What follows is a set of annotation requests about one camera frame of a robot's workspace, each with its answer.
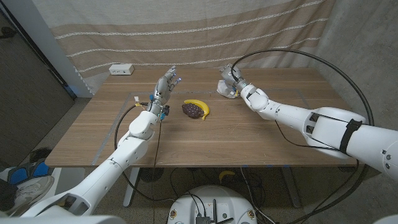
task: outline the white box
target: white box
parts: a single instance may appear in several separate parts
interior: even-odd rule
[[[114,64],[109,68],[111,75],[131,75],[134,67],[131,63],[127,64]]]

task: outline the cable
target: cable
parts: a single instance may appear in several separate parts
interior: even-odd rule
[[[193,195],[191,194],[191,192],[188,191],[188,193],[189,193],[189,195],[191,195],[191,198],[192,198],[192,200],[195,202],[195,205],[197,205],[198,216],[200,217],[200,216],[201,216],[201,213],[200,213],[200,210],[199,210],[199,206],[198,206],[198,204],[197,204],[197,201],[193,198]]]
[[[191,170],[192,173],[192,180],[193,180],[193,184],[195,184],[195,187],[198,186],[197,181],[195,180],[195,174],[193,174],[193,171]]]
[[[154,168],[153,168],[153,171],[152,171],[152,181],[150,182],[150,191],[151,191],[151,194],[152,194],[152,198],[154,198],[155,166],[156,166],[157,152],[159,151],[160,134],[162,133],[161,130],[162,130],[162,120],[160,120],[160,125],[159,125],[159,137],[157,138],[157,147],[156,147]],[[153,209],[153,211],[154,211],[154,224],[155,224],[155,201],[152,201],[152,209]]]
[[[118,131],[119,131],[119,127],[120,124],[122,123],[123,118],[128,114],[128,112],[130,112],[133,108],[135,108],[135,105],[132,105],[129,109],[126,110],[126,112],[124,112],[124,114],[120,117],[120,120],[118,122],[118,125],[116,126],[115,132],[114,132],[114,150],[116,150],[118,148],[117,146],[117,141],[118,141]],[[129,177],[126,175],[126,173],[123,171],[122,173],[123,177],[125,178],[125,180],[127,181],[127,183],[130,185],[131,188],[133,188],[139,195],[143,196],[145,199],[147,200],[151,200],[151,201],[156,201],[156,202],[161,202],[161,201],[165,201],[165,200],[172,200],[173,202],[175,202],[174,198],[165,198],[165,199],[154,199],[154,198],[150,198],[146,195],[144,195],[143,193],[141,193],[136,186],[134,186],[134,184],[131,183],[131,181],[129,180]]]
[[[203,201],[200,199],[200,197],[198,197],[198,196],[196,196],[196,195],[194,195],[194,194],[191,194],[190,192],[188,192],[188,194],[183,194],[183,195],[191,195],[191,197],[194,196],[194,197],[198,198],[199,201],[201,202],[201,205],[203,206],[203,214],[205,215],[205,217],[207,217],[207,215],[206,215],[206,207],[205,207],[205,204],[204,204]]]
[[[361,99],[361,101],[362,101],[362,103],[363,103],[363,105],[365,107],[366,115],[367,115],[368,121],[369,121],[369,125],[370,126],[374,126],[374,119],[373,119],[372,109],[371,109],[371,107],[370,107],[370,105],[368,103],[368,100],[366,99],[365,95],[359,89],[359,87],[355,84],[355,82],[352,81],[352,79],[349,76],[347,76],[347,74],[345,74],[343,71],[341,71],[338,67],[336,67],[335,65],[331,64],[330,62],[327,62],[326,60],[324,60],[324,59],[322,59],[320,57],[317,57],[315,55],[312,55],[312,54],[309,54],[309,53],[306,53],[306,52],[302,52],[300,50],[265,49],[265,50],[258,50],[258,51],[255,51],[255,52],[251,52],[251,53],[249,53],[249,54],[237,59],[237,61],[235,61],[235,63],[232,65],[232,67],[231,67],[231,75],[235,79],[235,81],[237,81],[237,82],[239,81],[239,79],[233,73],[234,72],[233,68],[235,67],[235,65],[238,62],[242,61],[243,59],[245,59],[245,58],[247,58],[249,56],[260,54],[260,53],[263,53],[263,52],[292,52],[292,53],[296,53],[296,54],[300,54],[300,55],[304,55],[304,56],[310,57],[312,59],[315,59],[315,60],[317,60],[317,61],[329,66],[334,71],[339,73],[351,85],[351,87],[353,87],[354,91],[358,94],[358,96],[360,97],[360,99]],[[293,222],[290,222],[290,223],[297,223],[297,222],[299,222],[301,220],[304,220],[304,219],[306,219],[308,217],[311,217],[312,215],[315,215],[315,214],[318,214],[318,213],[320,213],[322,211],[325,211],[326,209],[329,209],[329,208],[335,206],[336,204],[338,204],[339,202],[341,202],[342,200],[344,200],[345,198],[350,196],[359,187],[359,185],[362,183],[362,181],[364,180],[366,174],[368,173],[368,170],[369,170],[369,166],[365,164],[363,169],[362,169],[362,171],[361,171],[361,173],[360,173],[360,175],[356,179],[355,183],[351,186],[350,189],[347,190],[346,193],[341,195],[339,198],[337,198],[336,200],[332,201],[328,205],[326,205],[326,206],[324,206],[322,208],[319,208],[319,209],[317,209],[317,210],[315,210],[315,211],[313,211],[313,212],[311,212],[311,213],[309,213],[309,214],[307,214],[307,215],[305,215],[305,216],[303,216],[301,218],[298,218],[298,219],[296,219],[296,220],[294,220]]]
[[[333,196],[335,193],[337,193],[339,190],[341,190],[348,182],[349,180],[351,180],[351,178],[353,178],[353,176],[355,175],[356,171],[358,170],[359,167],[359,160],[356,160],[356,167],[354,172],[346,179],[346,181],[344,181],[343,184],[341,184],[335,191],[333,191],[329,196],[327,196],[321,203],[319,203],[318,206],[316,206],[312,212],[314,212],[317,208],[319,208],[321,205],[323,205],[331,196]],[[307,217],[305,220],[302,221],[302,224],[309,219],[310,217]]]
[[[178,168],[174,168],[174,170],[170,173],[170,185],[172,186],[172,189],[173,189],[173,191],[174,191],[175,196],[178,198],[177,191],[175,191],[174,186],[173,186],[173,181],[172,181],[172,175],[173,175],[173,173],[174,173],[174,171],[175,171],[176,169],[178,169]]]
[[[285,139],[286,141],[288,141],[289,143],[295,145],[295,146],[300,146],[300,147],[311,147],[311,148],[315,148],[315,149],[327,149],[327,150],[333,150],[333,151],[340,151],[339,149],[335,149],[335,148],[332,148],[332,147],[305,146],[305,145],[300,145],[300,144],[296,144],[296,143],[294,143],[294,142],[291,142],[291,141],[289,141],[289,140],[285,137],[284,133],[282,132],[282,130],[281,130],[280,127],[279,127],[278,122],[275,121],[275,123],[276,123],[276,125],[278,126],[278,129],[279,129],[280,133],[282,134],[282,136],[284,137],[284,139]]]
[[[332,68],[334,71],[336,71],[337,73],[339,73],[355,90],[355,92],[359,95],[363,105],[365,106],[365,110],[366,113],[368,114],[368,118],[369,118],[369,124],[371,126],[374,126],[374,120],[373,120],[373,114],[372,114],[372,109],[369,106],[368,100],[366,99],[365,95],[363,94],[363,92],[359,89],[359,87],[355,84],[354,81],[352,81],[352,79],[347,76],[347,74],[345,74],[343,71],[341,71],[338,67],[336,67],[335,65],[333,65],[330,62],[327,62],[326,60],[317,57],[315,55],[312,55],[310,53],[306,53],[306,52],[302,52],[301,50],[292,50],[292,49],[265,49],[265,50],[258,50],[255,52],[251,52],[247,55],[244,55],[243,57],[237,59],[237,61],[235,61],[235,63],[232,65],[231,67],[231,75],[232,77],[234,77],[235,81],[237,81],[238,78],[236,78],[236,76],[233,73],[233,68],[235,67],[235,65],[237,63],[239,63],[240,61],[242,61],[243,59],[250,57],[252,55],[256,55],[256,54],[260,54],[260,53],[264,53],[264,52],[292,52],[292,53],[296,53],[296,54],[300,54],[300,55],[304,55],[307,57],[310,57],[312,59],[315,59],[321,63],[324,63],[325,65],[329,66],[330,68]]]
[[[249,187],[248,181],[246,180],[246,178],[245,178],[245,176],[244,176],[244,174],[243,174],[243,169],[242,169],[242,167],[241,167],[241,173],[242,173],[242,176],[243,176],[244,181],[246,182],[246,185],[248,186],[250,199],[251,199],[251,202],[253,203],[254,208],[255,208],[262,216],[264,216],[266,219],[268,219],[272,224],[275,224],[275,222],[274,222],[271,218],[269,218],[266,214],[264,214],[264,213],[263,213],[260,209],[258,209],[257,206],[254,204],[253,196],[251,195],[251,191],[250,191],[250,187]]]
[[[239,219],[236,223],[239,223],[241,221],[242,217],[244,216],[244,214],[246,214],[248,211],[250,211],[250,208],[247,209],[246,211],[244,211],[244,213],[239,217]]]

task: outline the black strap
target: black strap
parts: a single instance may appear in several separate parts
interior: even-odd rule
[[[343,138],[341,138],[341,143],[340,143],[340,152],[347,154],[347,146],[349,139],[353,135],[354,131],[357,131],[359,127],[362,125],[362,121],[355,121],[354,119],[351,119],[351,121],[348,122],[347,124],[347,130],[343,135]]]

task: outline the table leg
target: table leg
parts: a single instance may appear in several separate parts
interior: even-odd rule
[[[301,201],[299,193],[297,192],[297,186],[294,182],[292,170],[289,167],[282,167],[282,175],[284,176],[287,190],[289,191],[289,196],[292,201],[292,205],[295,208],[301,207]]]
[[[139,172],[139,167],[133,167],[131,169],[129,180],[132,184],[134,184],[134,186],[137,185],[138,172]],[[135,192],[134,189],[130,187],[129,184],[127,184],[126,193],[124,194],[123,207],[128,208],[131,205],[134,192]]]

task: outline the wooden table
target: wooden table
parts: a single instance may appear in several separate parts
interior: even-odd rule
[[[88,167],[101,164],[113,151],[113,137],[120,116],[134,103],[134,96],[148,102],[165,70],[136,70],[128,76],[109,76],[46,160],[52,167]],[[179,70],[182,82],[167,103],[170,114],[162,122],[157,167],[268,167],[346,166],[314,149],[293,146],[280,134],[275,122],[263,120],[241,98],[227,99],[216,92],[221,79],[217,69]],[[319,108],[349,109],[316,70],[310,68],[244,69],[243,77],[279,103]],[[184,100],[208,104],[205,121],[182,112]],[[118,136],[142,111],[134,108],[123,120]],[[302,135],[281,126],[293,142],[305,144]],[[147,154],[133,164],[153,167],[159,134],[149,143]]]

